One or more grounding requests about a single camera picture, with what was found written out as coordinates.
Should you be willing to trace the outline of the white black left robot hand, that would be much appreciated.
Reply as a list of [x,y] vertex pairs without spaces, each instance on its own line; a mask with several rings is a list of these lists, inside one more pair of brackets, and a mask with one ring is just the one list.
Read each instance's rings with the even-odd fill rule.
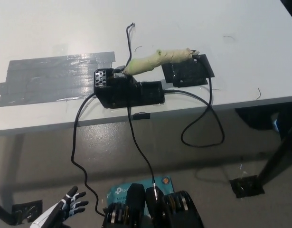
[[88,201],[79,201],[86,195],[86,192],[77,192],[78,187],[74,186],[56,204],[43,212],[32,222],[30,228],[69,228],[64,222],[77,213],[85,211]]

